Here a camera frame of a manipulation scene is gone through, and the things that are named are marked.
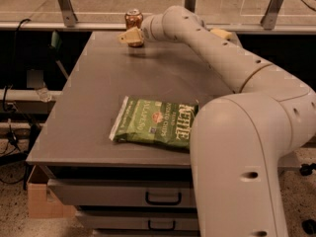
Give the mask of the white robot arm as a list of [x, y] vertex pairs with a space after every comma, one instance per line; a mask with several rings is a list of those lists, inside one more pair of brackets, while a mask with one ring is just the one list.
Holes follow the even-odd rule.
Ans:
[[119, 35], [126, 43], [181, 42], [230, 94], [205, 104], [191, 131], [201, 237], [288, 237], [278, 161], [316, 132], [316, 93], [282, 68], [207, 30], [181, 6]]

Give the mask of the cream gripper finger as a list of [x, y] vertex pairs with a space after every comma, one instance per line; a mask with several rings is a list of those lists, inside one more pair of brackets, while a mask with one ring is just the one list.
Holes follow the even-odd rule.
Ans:
[[120, 43], [127, 43], [128, 45], [143, 45], [144, 38], [140, 28], [132, 27], [126, 32], [119, 34], [118, 41]]

